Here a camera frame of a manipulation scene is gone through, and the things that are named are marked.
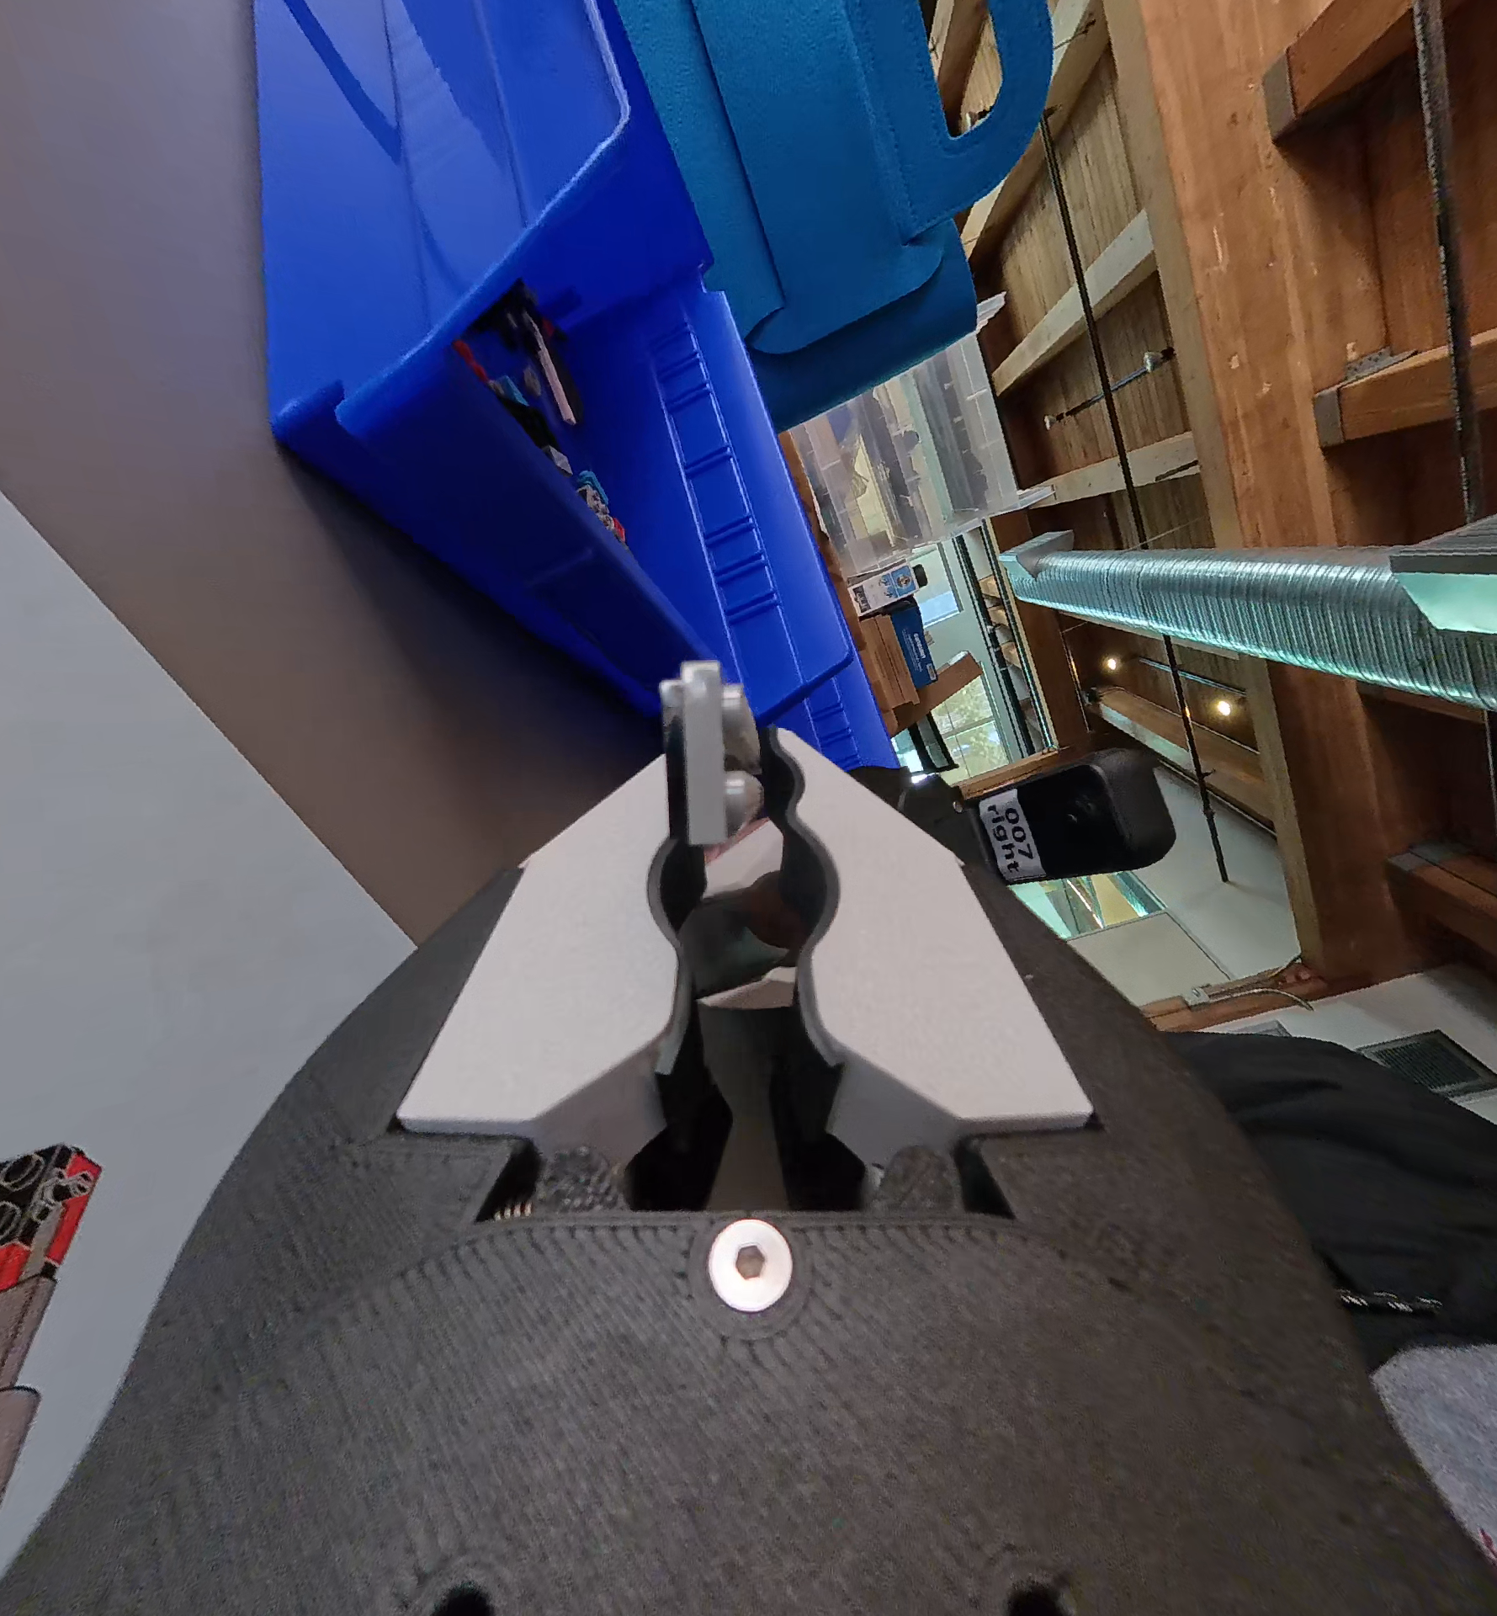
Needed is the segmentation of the clear plastic drawer unit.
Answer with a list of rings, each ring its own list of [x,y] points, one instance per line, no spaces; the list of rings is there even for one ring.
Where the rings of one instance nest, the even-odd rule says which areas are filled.
[[[843,580],[1022,506],[976,335],[791,430]]]

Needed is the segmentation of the person's black jacket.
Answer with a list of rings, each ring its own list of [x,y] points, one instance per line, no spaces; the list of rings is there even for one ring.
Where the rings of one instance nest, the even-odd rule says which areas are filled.
[[[1369,1370],[1497,1346],[1497,1125],[1322,1040],[1166,1039],[1259,1154]]]

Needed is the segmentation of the small white blue box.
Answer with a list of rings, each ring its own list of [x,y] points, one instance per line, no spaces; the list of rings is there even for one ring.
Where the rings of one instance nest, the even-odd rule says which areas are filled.
[[[859,620],[893,613],[914,601],[928,585],[926,568],[903,561],[865,576],[850,578],[846,595]]]

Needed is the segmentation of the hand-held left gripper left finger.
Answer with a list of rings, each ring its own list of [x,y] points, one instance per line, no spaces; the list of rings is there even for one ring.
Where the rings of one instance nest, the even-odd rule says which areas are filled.
[[[677,952],[650,875],[667,790],[624,785],[534,852],[396,1109],[408,1134],[638,1152],[664,1128],[657,1054]]]

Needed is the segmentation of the blue plastic storage bin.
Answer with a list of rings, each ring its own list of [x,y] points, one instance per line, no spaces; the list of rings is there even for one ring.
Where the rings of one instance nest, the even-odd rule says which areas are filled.
[[[855,644],[617,7],[257,4],[255,44],[277,442],[638,711],[714,659],[814,745]],[[517,280],[627,545],[450,351]]]
[[[898,758],[859,658],[805,701],[815,749],[845,771],[893,771]]]

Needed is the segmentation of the brick instruction booklet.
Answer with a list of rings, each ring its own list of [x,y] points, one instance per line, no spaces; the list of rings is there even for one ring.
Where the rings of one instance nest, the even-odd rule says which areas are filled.
[[[27,1354],[0,1577],[248,1135],[412,951],[0,492],[0,1161],[103,1170]]]

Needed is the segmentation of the silver ventilation duct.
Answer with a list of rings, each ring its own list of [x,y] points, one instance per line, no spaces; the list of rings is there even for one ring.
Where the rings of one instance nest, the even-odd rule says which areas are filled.
[[[1497,514],[1397,547],[1003,556],[1012,595],[1184,645],[1497,713]]]

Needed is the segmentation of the teal felt chair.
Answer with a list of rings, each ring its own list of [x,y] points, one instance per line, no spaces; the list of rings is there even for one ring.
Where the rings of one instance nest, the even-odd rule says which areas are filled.
[[[955,219],[1038,131],[1043,2],[993,2],[991,111],[946,123],[907,2],[619,2],[772,426],[788,432],[965,340]]]

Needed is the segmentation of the blue cardboard box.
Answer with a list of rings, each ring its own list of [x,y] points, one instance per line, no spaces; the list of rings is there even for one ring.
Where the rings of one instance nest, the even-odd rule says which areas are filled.
[[[940,675],[917,599],[905,597],[902,602],[896,602],[886,616],[898,642],[912,687],[915,690],[928,689]]]

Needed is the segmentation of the small light grey toy brick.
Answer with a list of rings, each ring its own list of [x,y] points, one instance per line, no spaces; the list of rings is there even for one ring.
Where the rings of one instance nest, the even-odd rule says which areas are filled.
[[[712,851],[764,811],[758,721],[721,664],[686,661],[658,687],[671,839]]]

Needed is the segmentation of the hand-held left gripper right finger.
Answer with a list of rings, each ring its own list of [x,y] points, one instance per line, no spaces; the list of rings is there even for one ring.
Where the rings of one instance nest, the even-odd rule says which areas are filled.
[[[1090,1121],[976,870],[796,735],[758,740],[779,889],[805,927],[772,1084],[790,1140],[884,1168],[909,1147]]]

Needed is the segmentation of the person's grey sweatshirt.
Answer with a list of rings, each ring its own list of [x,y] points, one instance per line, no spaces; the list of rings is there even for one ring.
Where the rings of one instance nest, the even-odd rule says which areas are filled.
[[[1410,1347],[1372,1377],[1393,1425],[1497,1570],[1497,1346]]]

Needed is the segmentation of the pile of mixed toy bricks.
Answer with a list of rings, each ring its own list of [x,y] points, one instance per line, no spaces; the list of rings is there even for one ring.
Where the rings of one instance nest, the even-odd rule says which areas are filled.
[[[576,499],[627,545],[596,471],[571,449],[586,423],[584,402],[567,364],[567,338],[536,294],[514,282],[452,340],[450,351],[502,411],[564,476]]]

